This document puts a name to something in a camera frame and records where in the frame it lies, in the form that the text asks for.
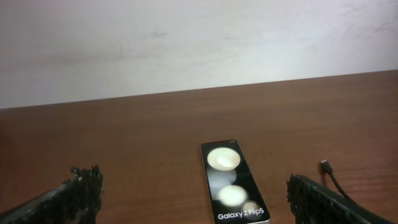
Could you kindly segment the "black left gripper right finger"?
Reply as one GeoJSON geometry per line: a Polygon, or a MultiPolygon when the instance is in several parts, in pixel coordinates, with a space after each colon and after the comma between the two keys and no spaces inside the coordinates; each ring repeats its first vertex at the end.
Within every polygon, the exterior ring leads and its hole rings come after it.
{"type": "Polygon", "coordinates": [[[290,176],[287,201],[299,224],[392,224],[304,175],[290,176]]]}

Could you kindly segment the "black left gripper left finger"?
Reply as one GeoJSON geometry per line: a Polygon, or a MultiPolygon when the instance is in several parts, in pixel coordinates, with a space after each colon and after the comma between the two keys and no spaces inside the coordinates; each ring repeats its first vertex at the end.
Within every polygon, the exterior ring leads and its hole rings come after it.
{"type": "Polygon", "coordinates": [[[73,177],[1,213],[1,224],[94,224],[101,210],[103,178],[98,165],[71,168],[73,177]]]}

